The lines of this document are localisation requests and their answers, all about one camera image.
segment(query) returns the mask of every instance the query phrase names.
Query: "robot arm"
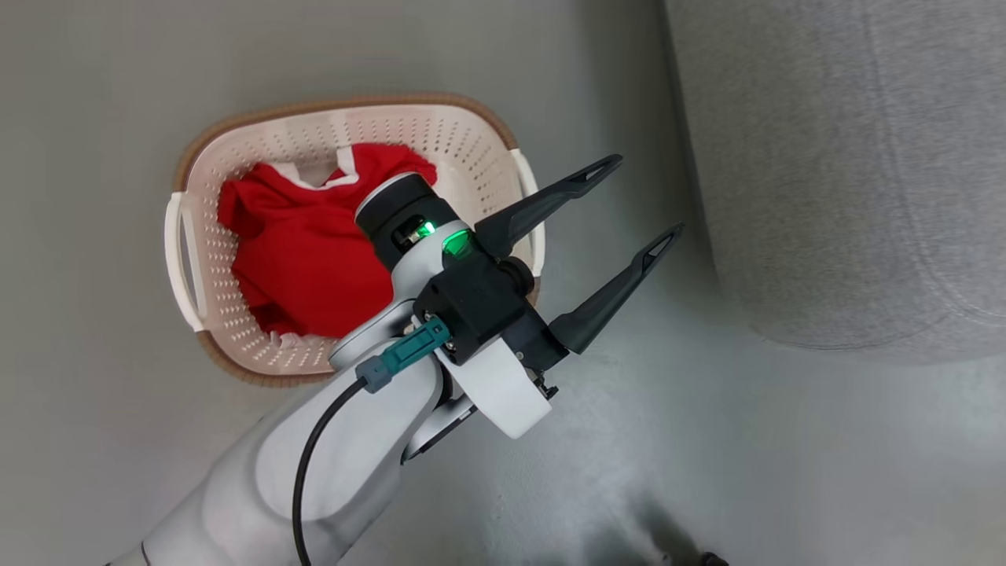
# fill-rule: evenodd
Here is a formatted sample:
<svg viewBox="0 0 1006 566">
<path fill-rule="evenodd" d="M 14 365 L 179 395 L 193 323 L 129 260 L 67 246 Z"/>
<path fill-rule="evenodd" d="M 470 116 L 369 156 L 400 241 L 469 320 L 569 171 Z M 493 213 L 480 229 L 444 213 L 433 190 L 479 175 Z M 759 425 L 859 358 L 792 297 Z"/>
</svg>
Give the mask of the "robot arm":
<svg viewBox="0 0 1006 566">
<path fill-rule="evenodd" d="M 469 416 L 482 412 L 513 438 L 526 432 L 551 409 L 556 389 L 545 386 L 544 372 L 590 345 L 680 234 L 681 224 L 661 234 L 573 313 L 551 325 L 541 320 L 525 299 L 530 270 L 507 255 L 620 163 L 621 156 L 607 157 L 474 231 L 420 175 L 379 186 L 356 221 L 391 271 L 391 305 L 336 346 L 329 360 L 341 371 L 333 380 L 305 388 L 264 417 L 113 564 L 305 564 L 305 550 L 316 563 L 334 563 L 390 502 L 401 465 Z M 428 322 L 442 323 L 449 337 L 424 343 L 404 336 L 424 332 Z M 453 382 L 463 391 L 451 399 Z M 335 410 L 340 396 L 364 386 Z M 320 422 L 326 412 L 327 427 Z M 310 465 L 300 465 L 302 458 Z M 306 470 L 303 485 L 299 467 Z M 303 537 L 300 553 L 295 532 Z"/>
</svg>

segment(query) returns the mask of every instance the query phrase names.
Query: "green light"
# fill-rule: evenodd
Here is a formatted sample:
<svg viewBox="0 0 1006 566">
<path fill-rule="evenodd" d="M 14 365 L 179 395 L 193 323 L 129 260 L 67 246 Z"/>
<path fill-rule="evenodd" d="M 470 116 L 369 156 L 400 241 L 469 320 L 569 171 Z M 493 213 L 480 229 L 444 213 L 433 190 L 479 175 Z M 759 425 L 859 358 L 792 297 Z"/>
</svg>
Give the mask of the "green light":
<svg viewBox="0 0 1006 566">
<path fill-rule="evenodd" d="M 437 226 L 434 225 L 434 222 L 431 221 L 424 222 L 423 225 L 415 228 L 415 234 L 420 236 L 420 239 L 423 239 L 424 237 L 430 235 L 435 231 L 437 231 Z"/>
<path fill-rule="evenodd" d="M 467 229 L 456 231 L 444 239 L 444 252 L 455 257 L 465 256 L 471 250 L 469 246 L 471 239 L 471 231 Z"/>
</svg>

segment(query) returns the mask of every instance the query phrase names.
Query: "floor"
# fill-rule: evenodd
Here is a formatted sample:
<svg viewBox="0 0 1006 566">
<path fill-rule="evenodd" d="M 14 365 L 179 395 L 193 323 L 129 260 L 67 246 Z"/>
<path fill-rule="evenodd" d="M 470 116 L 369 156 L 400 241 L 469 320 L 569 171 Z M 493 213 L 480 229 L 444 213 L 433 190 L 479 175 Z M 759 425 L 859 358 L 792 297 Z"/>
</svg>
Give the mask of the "floor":
<svg viewBox="0 0 1006 566">
<path fill-rule="evenodd" d="M 476 418 L 410 462 L 346 564 L 1006 561 L 1006 358 L 860 366 L 745 327 L 696 228 L 656 4 L 43 4 L 0 19 L 4 563 L 114 558 L 284 395 L 222 375 L 174 307 L 161 222 L 185 144 L 238 112 L 422 89 L 495 109 L 542 182 L 625 154 L 547 225 L 547 317 L 692 229 L 551 373 L 544 422 L 511 441 Z"/>
</svg>

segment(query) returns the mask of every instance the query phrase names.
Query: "gray fabric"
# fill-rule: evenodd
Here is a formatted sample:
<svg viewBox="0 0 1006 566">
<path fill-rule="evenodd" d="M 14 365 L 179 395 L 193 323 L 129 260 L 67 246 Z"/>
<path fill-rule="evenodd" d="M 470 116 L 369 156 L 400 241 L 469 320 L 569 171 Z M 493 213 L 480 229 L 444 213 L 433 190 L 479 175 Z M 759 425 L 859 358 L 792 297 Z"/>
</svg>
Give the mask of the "gray fabric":
<svg viewBox="0 0 1006 566">
<path fill-rule="evenodd" d="M 1006 3 L 671 0 L 706 221 L 772 340 L 1006 350 Z"/>
</svg>

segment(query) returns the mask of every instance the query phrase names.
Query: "laundry basket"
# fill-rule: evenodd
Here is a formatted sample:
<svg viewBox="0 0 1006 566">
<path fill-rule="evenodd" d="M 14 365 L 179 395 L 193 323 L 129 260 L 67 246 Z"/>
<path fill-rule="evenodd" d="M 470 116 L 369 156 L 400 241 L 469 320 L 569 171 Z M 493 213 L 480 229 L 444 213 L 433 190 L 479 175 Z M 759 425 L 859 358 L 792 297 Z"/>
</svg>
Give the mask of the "laundry basket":
<svg viewBox="0 0 1006 566">
<path fill-rule="evenodd" d="M 407 144 L 429 159 L 437 166 L 434 190 L 470 225 L 537 190 L 506 125 L 457 95 L 300 104 L 213 126 L 192 142 L 178 167 L 164 250 L 178 309 L 228 374 L 268 387 L 324 380 L 333 373 L 328 355 L 335 341 L 280 349 L 259 328 L 230 272 L 237 237 L 216 219 L 220 185 L 259 161 L 334 169 L 337 148 L 365 142 Z M 539 225 L 514 247 L 535 277 L 544 240 Z"/>
</svg>

